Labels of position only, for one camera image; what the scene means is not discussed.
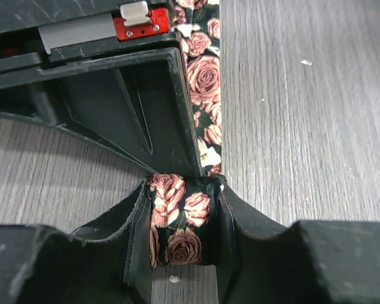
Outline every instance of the gray surface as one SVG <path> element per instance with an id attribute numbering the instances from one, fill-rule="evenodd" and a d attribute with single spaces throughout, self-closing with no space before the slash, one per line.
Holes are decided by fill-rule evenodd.
<path id="1" fill-rule="evenodd" d="M 222 5 L 229 184 L 283 224 L 380 220 L 380 0 L 234 2 Z M 0 120 L 0 223 L 71 231 L 140 176 L 83 142 Z M 216 303 L 212 267 L 157 271 L 153 303 Z"/>

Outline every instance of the floral strap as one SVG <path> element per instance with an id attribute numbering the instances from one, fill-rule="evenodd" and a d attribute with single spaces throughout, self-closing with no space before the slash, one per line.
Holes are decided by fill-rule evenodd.
<path id="1" fill-rule="evenodd" d="M 151 266 L 216 264 L 220 175 L 181 177 L 155 174 L 148 180 L 152 203 Z"/>
<path id="2" fill-rule="evenodd" d="M 187 68 L 193 117 L 206 175 L 221 172 L 219 0 L 176 0 L 175 28 Z"/>

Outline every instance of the wood grain surface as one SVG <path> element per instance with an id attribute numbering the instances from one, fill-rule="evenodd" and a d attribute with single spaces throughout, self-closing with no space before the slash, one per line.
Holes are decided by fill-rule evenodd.
<path id="1" fill-rule="evenodd" d="M 224 1 L 221 14 L 229 184 L 285 225 L 380 220 L 380 0 Z M 71 137 L 0 120 L 0 224 L 71 231 L 141 174 Z M 214 268 L 157 270 L 153 303 L 217 303 Z"/>

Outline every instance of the floral fabric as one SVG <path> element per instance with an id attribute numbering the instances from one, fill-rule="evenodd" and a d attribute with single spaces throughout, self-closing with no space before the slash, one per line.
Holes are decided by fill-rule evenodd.
<path id="1" fill-rule="evenodd" d="M 152 203 L 149 239 L 151 266 L 216 262 L 221 175 L 181 177 L 155 174 L 148 180 Z"/>
<path id="2" fill-rule="evenodd" d="M 175 28 L 193 104 L 193 117 L 206 175 L 221 172 L 222 118 L 219 0 L 175 0 Z"/>

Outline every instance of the red electronic component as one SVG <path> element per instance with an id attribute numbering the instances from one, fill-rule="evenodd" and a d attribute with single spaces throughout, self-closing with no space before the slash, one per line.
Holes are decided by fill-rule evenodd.
<path id="1" fill-rule="evenodd" d="M 152 23 L 126 27 L 124 19 L 116 17 L 113 19 L 115 32 L 120 41 L 147 37 L 167 33 L 170 28 L 169 17 L 165 8 L 152 9 L 149 13 Z"/>

